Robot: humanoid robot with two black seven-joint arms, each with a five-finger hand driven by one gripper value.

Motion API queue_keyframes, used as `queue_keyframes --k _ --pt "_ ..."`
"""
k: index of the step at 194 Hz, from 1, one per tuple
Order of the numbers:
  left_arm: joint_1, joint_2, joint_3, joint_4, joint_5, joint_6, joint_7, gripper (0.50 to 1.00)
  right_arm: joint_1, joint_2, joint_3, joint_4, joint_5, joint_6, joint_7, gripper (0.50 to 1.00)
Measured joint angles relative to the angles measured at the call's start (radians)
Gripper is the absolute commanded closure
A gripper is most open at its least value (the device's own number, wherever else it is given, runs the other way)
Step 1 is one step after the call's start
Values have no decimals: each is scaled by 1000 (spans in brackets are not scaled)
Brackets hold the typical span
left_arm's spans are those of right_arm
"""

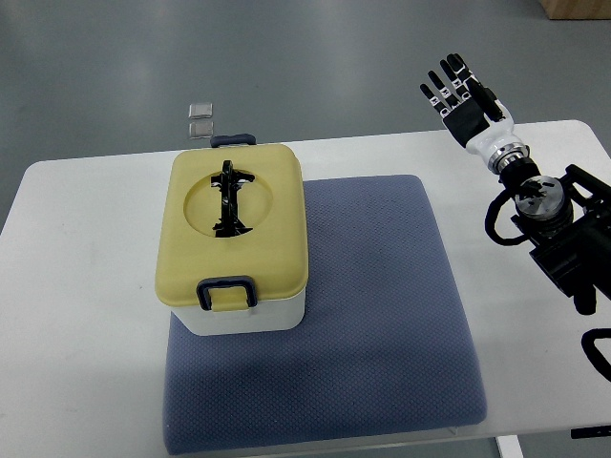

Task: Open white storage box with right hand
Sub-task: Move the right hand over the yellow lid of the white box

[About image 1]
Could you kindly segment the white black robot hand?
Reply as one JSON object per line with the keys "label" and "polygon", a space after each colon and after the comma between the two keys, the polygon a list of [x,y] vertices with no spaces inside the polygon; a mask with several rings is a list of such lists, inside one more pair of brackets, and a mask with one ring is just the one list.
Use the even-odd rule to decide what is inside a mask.
{"label": "white black robot hand", "polygon": [[420,90],[454,140],[496,175],[509,162],[527,157],[529,148],[515,135],[511,114],[463,58],[450,53],[440,68],[445,76],[428,72],[431,83]]}

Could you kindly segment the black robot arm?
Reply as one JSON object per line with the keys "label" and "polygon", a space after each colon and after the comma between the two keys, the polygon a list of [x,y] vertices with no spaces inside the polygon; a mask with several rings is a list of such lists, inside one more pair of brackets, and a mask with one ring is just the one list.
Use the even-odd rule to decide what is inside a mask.
{"label": "black robot arm", "polygon": [[501,246],[533,244],[530,256],[581,315],[610,296],[610,186],[575,164],[562,177],[544,176],[528,157],[496,170],[504,190],[484,219]]}

